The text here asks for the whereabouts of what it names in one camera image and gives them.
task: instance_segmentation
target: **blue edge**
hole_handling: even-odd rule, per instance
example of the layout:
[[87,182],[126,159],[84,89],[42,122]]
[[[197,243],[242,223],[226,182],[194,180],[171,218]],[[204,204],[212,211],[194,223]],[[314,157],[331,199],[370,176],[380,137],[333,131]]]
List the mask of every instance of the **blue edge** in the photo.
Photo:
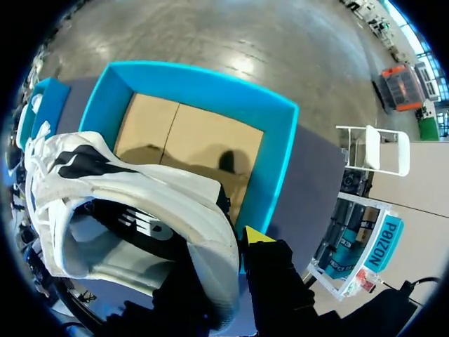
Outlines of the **blue edge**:
[[[28,107],[20,142],[36,137],[47,120],[51,134],[59,123],[70,87],[56,79],[39,82],[43,94],[37,115]],[[264,132],[253,173],[235,224],[265,233],[273,216],[288,168],[299,118],[299,107],[265,88],[217,72],[167,62],[109,63],[93,89],[79,130],[97,131],[114,150],[121,122],[134,93],[191,105],[241,121]]]
[[25,149],[30,136],[32,139],[36,138],[39,128],[45,121],[48,121],[51,126],[50,134],[47,135],[47,138],[56,134],[56,128],[58,127],[62,109],[69,92],[70,87],[62,84],[57,79],[44,79],[34,87],[31,97],[40,93],[42,94],[42,101],[37,114],[32,110],[31,100],[28,104],[19,139],[22,149]]

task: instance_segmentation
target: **black cable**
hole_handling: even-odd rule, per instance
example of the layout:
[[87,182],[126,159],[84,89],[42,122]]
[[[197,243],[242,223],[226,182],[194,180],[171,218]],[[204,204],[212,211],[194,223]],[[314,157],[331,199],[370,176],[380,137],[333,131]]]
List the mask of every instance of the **black cable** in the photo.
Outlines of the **black cable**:
[[[436,283],[438,283],[438,282],[440,282],[440,279],[439,279],[438,277],[424,277],[424,278],[422,278],[422,279],[419,279],[419,280],[413,282],[413,283],[410,285],[410,287],[411,287],[412,289],[414,289],[417,285],[423,284],[423,283],[426,283],[426,282],[436,282]],[[390,285],[389,285],[388,283],[386,283],[386,282],[382,282],[382,283],[385,284],[385,286],[387,286],[387,287],[390,288],[390,289],[399,291],[398,289],[396,289],[396,288],[390,286]],[[409,297],[408,299],[409,299],[411,302],[414,302],[414,304],[418,304],[418,305],[424,307],[424,305],[421,304],[420,302],[417,302],[416,300],[414,300],[414,299],[412,299],[412,298],[410,298],[410,297]]]
[[91,331],[94,336],[102,331],[104,322],[76,298],[65,286],[63,279],[57,279],[53,288],[59,299],[65,304],[67,309]]
[[82,303],[89,304],[91,301],[96,300],[97,296],[95,296],[89,290],[86,290],[86,291],[84,291],[84,293],[82,293],[81,295],[78,296],[78,299]]
[[413,282],[413,283],[412,283],[412,287],[415,287],[415,286],[417,286],[418,284],[426,283],[426,282],[436,282],[436,283],[439,283],[439,282],[440,282],[440,279],[439,279],[438,277],[424,277],[424,278],[422,278],[422,279],[419,279],[419,280]]
[[[396,290],[396,291],[399,291],[398,289],[396,289],[396,288],[394,288],[394,287],[392,287],[392,286],[390,286],[388,283],[386,283],[386,282],[382,282],[383,284],[385,284],[385,286],[387,286],[388,288],[390,288],[390,289],[393,289],[393,290]],[[412,298],[408,298],[408,300],[410,300],[411,302],[414,302],[414,304],[418,304],[419,306],[421,306],[421,307],[424,307],[424,305],[423,304],[421,304],[421,303],[419,303],[419,302],[417,302],[416,300],[414,300],[414,299],[412,299]]]

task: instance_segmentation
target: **blue sign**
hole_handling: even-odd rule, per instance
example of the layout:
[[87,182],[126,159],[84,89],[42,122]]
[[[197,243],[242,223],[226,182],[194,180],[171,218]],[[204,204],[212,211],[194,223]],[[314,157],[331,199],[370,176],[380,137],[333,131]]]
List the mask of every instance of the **blue sign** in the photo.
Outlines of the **blue sign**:
[[377,241],[371,249],[365,266],[373,272],[381,272],[387,266],[393,256],[399,239],[404,229],[402,219],[394,216],[386,216],[380,229]]

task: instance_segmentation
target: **cardboard box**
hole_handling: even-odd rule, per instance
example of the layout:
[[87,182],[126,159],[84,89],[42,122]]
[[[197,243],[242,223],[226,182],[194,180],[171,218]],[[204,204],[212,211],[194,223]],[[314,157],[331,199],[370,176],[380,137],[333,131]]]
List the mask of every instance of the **cardboard box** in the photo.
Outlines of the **cardboard box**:
[[180,105],[161,164],[220,181],[235,224],[262,137],[262,131],[234,119]]
[[262,137],[262,131],[240,121],[136,94],[114,152],[131,164],[162,164],[221,182],[235,224]]
[[114,153],[129,164],[160,164],[179,103],[135,94],[117,137]]
[[373,228],[379,216],[379,209],[373,207],[367,207],[362,217],[361,228],[358,230],[356,241],[362,243],[362,246],[366,246],[368,240],[373,233]]

